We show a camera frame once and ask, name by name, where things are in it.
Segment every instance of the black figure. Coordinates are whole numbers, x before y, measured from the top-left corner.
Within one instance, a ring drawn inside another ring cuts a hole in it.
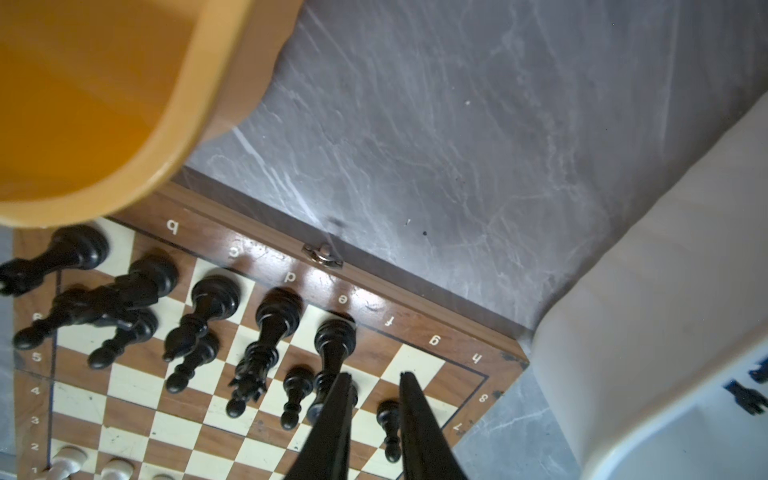
[[[45,339],[69,325],[90,324],[133,328],[139,317],[131,310],[157,303],[176,286],[178,271],[163,257],[148,256],[131,264],[128,275],[118,276],[113,283],[93,290],[72,288],[53,300],[48,318],[36,320],[16,333],[13,346],[20,350],[40,346]]]
[[[134,326],[130,330],[118,329],[114,338],[105,340],[88,356],[88,366],[92,369],[107,368],[125,353],[126,346],[146,342],[157,332],[157,317],[149,309],[132,310],[127,313],[137,317]]]
[[[225,276],[207,276],[192,288],[192,305],[194,311],[182,316],[179,326],[165,337],[166,362],[192,353],[208,333],[208,322],[234,315],[240,305],[240,288]]]
[[[355,351],[355,322],[352,319],[331,318],[323,322],[315,335],[315,349],[323,361],[323,369],[315,377],[317,397],[307,409],[306,416],[315,425],[320,410],[341,371],[344,360]]]
[[[400,438],[397,431],[400,430],[400,404],[396,400],[385,400],[376,411],[376,421],[384,429],[384,453],[389,463],[397,463],[400,460]]]
[[[303,302],[295,293],[275,288],[264,297],[256,311],[259,339],[245,349],[245,355],[235,367],[232,399],[227,403],[227,414],[237,418],[245,412],[246,404],[266,393],[266,375],[277,365],[280,354],[277,343],[293,335],[299,327]]]
[[[748,389],[735,380],[724,388],[733,394],[736,404],[750,415],[760,415],[763,409],[768,409],[768,399],[755,389]]]
[[[34,349],[63,326],[95,324],[99,319],[98,313],[88,304],[88,291],[72,288],[54,297],[48,317],[35,320],[27,328],[19,330],[13,336],[13,347],[19,350]]]
[[[299,425],[301,401],[312,393],[312,378],[314,375],[302,366],[293,367],[283,381],[283,389],[288,395],[288,402],[283,406],[283,416],[280,425],[283,430],[293,430]]]
[[[118,328],[133,325],[124,319],[125,310],[152,306],[176,287],[179,271],[166,257],[147,255],[128,267],[127,275],[115,277],[113,283],[99,286],[88,293],[91,308],[102,316],[111,317]]]
[[[179,393],[187,388],[187,384],[197,367],[213,362],[219,354],[219,339],[212,332],[205,334],[192,353],[184,357],[184,361],[176,365],[174,372],[165,381],[165,389],[170,393]]]
[[[0,295],[19,296],[43,283],[49,273],[65,269],[91,270],[109,255],[104,235],[88,225],[56,230],[48,249],[37,257],[15,258],[0,265]]]

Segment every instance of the gray marble surface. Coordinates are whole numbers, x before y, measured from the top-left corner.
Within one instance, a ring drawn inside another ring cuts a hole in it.
[[[308,0],[188,164],[534,329],[766,88],[764,0]]]
[[[0,263],[11,259],[12,232],[8,228],[0,227]],[[13,337],[13,301],[0,296],[0,321],[3,327],[0,329],[0,455],[15,455],[13,422],[13,349],[11,338]]]

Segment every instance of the light square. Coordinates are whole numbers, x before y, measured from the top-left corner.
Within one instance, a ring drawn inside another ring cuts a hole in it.
[[[80,445],[73,445],[71,443],[62,442],[61,440],[57,440],[57,439],[51,439],[51,458],[53,458],[54,455],[56,455],[58,451],[64,447],[75,447],[77,450],[80,450],[84,454],[86,454],[85,462],[83,463],[83,466],[80,469],[81,472],[85,472],[85,473],[96,472],[96,458],[98,457],[98,452],[96,450],[86,449],[85,447],[81,447]]]
[[[301,401],[301,412],[299,412],[299,423],[301,423],[304,420],[304,417],[306,416],[306,410],[312,405],[312,402],[315,401],[316,394],[315,392],[310,393],[308,396],[304,397],[304,400]],[[279,380],[272,380],[270,383],[269,389],[266,391],[266,395],[264,396],[264,400],[261,401],[261,405],[259,406],[259,410],[262,412],[269,413],[271,415],[274,415],[276,417],[279,417],[283,414],[283,406],[288,401],[288,395],[286,395],[286,391],[283,388],[283,383]]]
[[[445,360],[434,355],[410,345],[402,345],[382,374],[382,379],[400,385],[400,373],[413,372],[423,390],[435,378],[444,363]]]
[[[167,413],[155,412],[152,422],[152,438],[177,447],[194,450],[202,425],[180,419]]]
[[[144,460],[148,442],[149,437],[102,426],[98,451],[141,462]]]
[[[149,308],[157,317],[157,331],[153,336],[164,341],[168,333],[179,326],[179,320],[184,315],[184,304],[169,296],[164,296]]]
[[[56,413],[100,425],[104,422],[106,407],[107,396],[66,383],[54,383],[53,411]]]
[[[237,365],[245,355],[246,347],[259,339],[259,331],[239,325],[235,332],[235,338],[232,339],[232,346],[227,354],[227,363]]]
[[[304,446],[307,437],[310,436],[311,431],[312,427],[309,425],[304,425],[303,423],[299,425],[296,428],[296,433],[293,434],[293,438],[290,440],[290,444],[288,444],[288,449],[294,452],[301,452],[301,448]]]
[[[254,468],[261,468],[268,472],[273,471],[280,459],[283,457],[285,449],[259,442],[253,439],[244,439],[243,446],[237,453],[235,462],[243,463]]]
[[[250,425],[259,411],[252,406],[246,406],[245,412],[233,419],[227,415],[227,402],[229,400],[214,396],[210,401],[203,423],[238,435],[247,435]]]
[[[151,463],[142,463],[138,480],[154,480],[158,475],[166,475],[173,480],[181,480],[184,477],[184,472],[177,472],[176,470],[159,467],[157,465],[152,465]]]
[[[168,370],[165,372],[165,378],[167,379],[177,365],[180,365],[184,361],[183,357],[174,359],[168,364]],[[219,383],[221,372],[224,370],[224,362],[219,359],[213,359],[210,363],[198,366],[194,370],[194,377],[192,377],[187,384],[188,389],[195,389],[209,395],[213,395],[216,391],[216,385]]]
[[[208,480],[227,480],[233,463],[232,460],[194,450],[187,463],[186,473]]]
[[[107,395],[150,409],[157,409],[162,392],[162,378],[118,363],[112,364]]]
[[[357,405],[355,407],[361,408],[362,404],[368,399],[368,395],[373,391],[376,383],[379,382],[379,377],[344,364],[341,365],[341,373],[349,373],[352,376],[352,381],[357,385]]]
[[[352,417],[350,437],[355,442],[378,448],[384,442],[384,429],[376,421],[376,414],[358,410]]]
[[[243,359],[246,347],[251,343],[256,342],[259,339],[259,334],[260,332],[258,330],[243,325],[238,326],[237,332],[235,332],[235,338],[232,340],[232,346],[227,354],[227,363],[230,365],[237,365],[237,363]],[[280,363],[283,362],[283,358],[288,351],[288,346],[288,342],[281,341],[277,343],[277,353],[279,354],[277,364],[266,373],[267,378],[275,378],[277,369],[280,367]]]
[[[136,232],[106,218],[97,218],[95,223],[97,229],[107,237],[109,242],[109,255],[101,265],[96,267],[96,270],[112,276],[125,275],[131,264]]]
[[[376,449],[362,470],[384,478],[398,478],[402,473],[402,456],[397,463],[389,463],[383,449]]]
[[[442,400],[433,399],[431,396],[426,397],[429,408],[432,410],[432,414],[435,415],[435,420],[440,428],[445,426],[445,423],[451,419],[458,407],[454,407],[449,403],[445,403]]]
[[[296,329],[296,332],[291,337],[290,344],[308,352],[316,353],[315,335],[317,334],[317,329],[320,328],[321,323],[331,317],[334,317],[332,313],[321,310],[314,305],[307,305],[304,314],[301,316],[299,328]]]
[[[240,324],[240,322],[243,321],[243,314],[245,313],[248,300],[250,299],[250,294],[253,292],[253,286],[256,284],[256,282],[242,275],[221,268],[218,265],[214,265],[211,262],[201,258],[198,258],[197,262],[194,264],[192,280],[190,281],[190,289],[189,292],[187,292],[187,305],[192,305],[192,288],[194,287],[195,283],[202,280],[203,277],[211,275],[225,276],[231,280],[234,280],[234,282],[237,283],[237,285],[240,287],[240,305],[237,307],[235,314],[227,319],[229,322]]]
[[[56,344],[75,352],[91,355],[105,340],[114,337],[115,329],[93,325],[70,325],[56,332]]]

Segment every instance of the wooden board border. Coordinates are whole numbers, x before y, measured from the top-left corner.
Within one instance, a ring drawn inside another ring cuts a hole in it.
[[[202,217],[206,217],[216,223],[221,223],[225,227],[264,243],[268,247],[302,260],[314,267],[319,267],[322,270],[325,270],[306,258],[304,253],[302,253],[304,244],[299,240],[289,237],[278,230],[259,223],[243,214],[224,207],[223,205],[217,204],[187,188],[168,183],[159,189],[155,195],[166,197],[167,199],[180,204],[183,208],[192,210]],[[494,346],[497,349],[510,353],[519,361],[526,365],[528,364],[528,357],[525,355],[525,352],[520,347],[517,340],[504,336],[493,329],[489,329],[487,326],[474,322],[465,316],[461,316],[456,312],[437,305],[415,293],[382,280],[377,276],[348,263],[345,263],[341,270],[327,271],[349,283],[359,285],[371,293],[406,306],[422,315],[432,317],[440,323],[444,323],[445,325],[481,340],[490,346]]]

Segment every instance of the metal clasp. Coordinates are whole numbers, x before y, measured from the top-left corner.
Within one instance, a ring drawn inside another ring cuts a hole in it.
[[[333,248],[328,243],[322,243],[319,247],[313,247],[305,243],[301,247],[301,251],[314,263],[319,263],[322,266],[333,269],[340,269],[344,266],[344,260],[333,254]]]

